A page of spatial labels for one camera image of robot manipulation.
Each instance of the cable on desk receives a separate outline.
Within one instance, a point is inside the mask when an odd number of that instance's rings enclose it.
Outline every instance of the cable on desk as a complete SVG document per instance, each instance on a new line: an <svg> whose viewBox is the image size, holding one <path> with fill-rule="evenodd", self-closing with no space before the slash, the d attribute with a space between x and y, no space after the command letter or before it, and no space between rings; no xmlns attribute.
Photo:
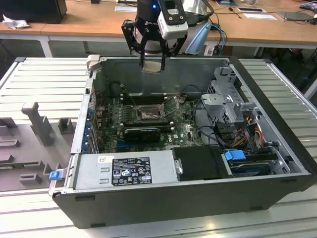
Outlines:
<svg viewBox="0 0 317 238"><path fill-rule="evenodd" d="M262 3L262 2L258 2L258 4L261 4L261 5L266 6L266 7L269 7L269 8L274 8L274 9L286 9L286 8L292 8L292 7L296 7L296 6L302 6L302 5L306 5L306 4L310 4L310 3L314 3L314 2L317 2L317 1L310 1L310 2L307 2L307 3L297 4L297 5L293 5L293 6L286 6L286 7L268 6L268 5L265 5L265 4Z"/></svg>

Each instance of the black plastic cover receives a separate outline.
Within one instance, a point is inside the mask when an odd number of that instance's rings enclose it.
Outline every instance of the black plastic cover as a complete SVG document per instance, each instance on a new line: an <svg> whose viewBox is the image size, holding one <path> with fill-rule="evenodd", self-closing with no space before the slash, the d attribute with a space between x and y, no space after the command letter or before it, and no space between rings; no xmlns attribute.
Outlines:
<svg viewBox="0 0 317 238"><path fill-rule="evenodd" d="M217 146L191 146L172 148L174 159L180 160L183 174L180 181L225 179L228 177Z"/></svg>

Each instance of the yellow wire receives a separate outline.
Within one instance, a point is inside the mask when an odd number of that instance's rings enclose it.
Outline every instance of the yellow wire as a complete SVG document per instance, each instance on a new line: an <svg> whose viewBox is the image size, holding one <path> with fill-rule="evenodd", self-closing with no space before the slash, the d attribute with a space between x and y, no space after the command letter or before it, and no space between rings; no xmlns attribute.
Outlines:
<svg viewBox="0 0 317 238"><path fill-rule="evenodd" d="M236 147L237 145L241 144L245 139L246 139L246 137L243 137L241 140L239 140L234 145L232 145L232 147Z"/></svg>

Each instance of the computer case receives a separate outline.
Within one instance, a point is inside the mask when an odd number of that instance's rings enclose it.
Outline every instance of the computer case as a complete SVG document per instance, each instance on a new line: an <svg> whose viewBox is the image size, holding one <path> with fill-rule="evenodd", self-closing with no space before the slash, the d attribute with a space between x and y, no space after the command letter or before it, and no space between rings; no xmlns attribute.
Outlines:
<svg viewBox="0 0 317 238"><path fill-rule="evenodd" d="M66 15L65 0L1 0L0 16L28 22L59 24Z"/></svg>

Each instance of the paper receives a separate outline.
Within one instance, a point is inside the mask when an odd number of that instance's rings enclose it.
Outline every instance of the paper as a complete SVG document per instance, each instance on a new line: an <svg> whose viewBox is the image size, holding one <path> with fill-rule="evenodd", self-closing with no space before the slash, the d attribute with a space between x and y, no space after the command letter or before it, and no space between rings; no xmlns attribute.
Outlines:
<svg viewBox="0 0 317 238"><path fill-rule="evenodd" d="M6 17L3 15L2 23L6 25L8 28L16 29L16 28L23 28L29 27L30 25L25 20L13 20L11 18Z"/></svg>
<svg viewBox="0 0 317 238"><path fill-rule="evenodd" d="M251 19L277 20L274 16L267 15L267 14L244 13L243 15L245 15L247 18L251 18Z"/></svg>

